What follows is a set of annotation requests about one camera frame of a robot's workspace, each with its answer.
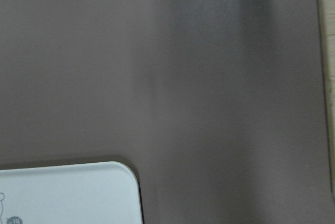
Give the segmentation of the wooden cutting board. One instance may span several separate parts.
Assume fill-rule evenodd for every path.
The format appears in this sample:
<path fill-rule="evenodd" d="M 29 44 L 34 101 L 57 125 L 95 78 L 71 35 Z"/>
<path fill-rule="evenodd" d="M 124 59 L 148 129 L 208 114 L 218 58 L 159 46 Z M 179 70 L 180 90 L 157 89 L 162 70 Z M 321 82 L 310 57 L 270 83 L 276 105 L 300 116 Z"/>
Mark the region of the wooden cutting board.
<path fill-rule="evenodd" d="M 334 195 L 334 0 L 318 0 L 331 193 Z"/>

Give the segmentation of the cream rabbit tray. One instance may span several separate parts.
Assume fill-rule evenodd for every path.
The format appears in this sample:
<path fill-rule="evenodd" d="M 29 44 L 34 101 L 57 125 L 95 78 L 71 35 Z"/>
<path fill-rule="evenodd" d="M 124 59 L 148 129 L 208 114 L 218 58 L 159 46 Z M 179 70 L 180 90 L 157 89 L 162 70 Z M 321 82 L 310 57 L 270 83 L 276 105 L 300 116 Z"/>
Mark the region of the cream rabbit tray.
<path fill-rule="evenodd" d="M 134 172 L 120 162 L 1 171 L 1 223 L 143 223 Z"/>

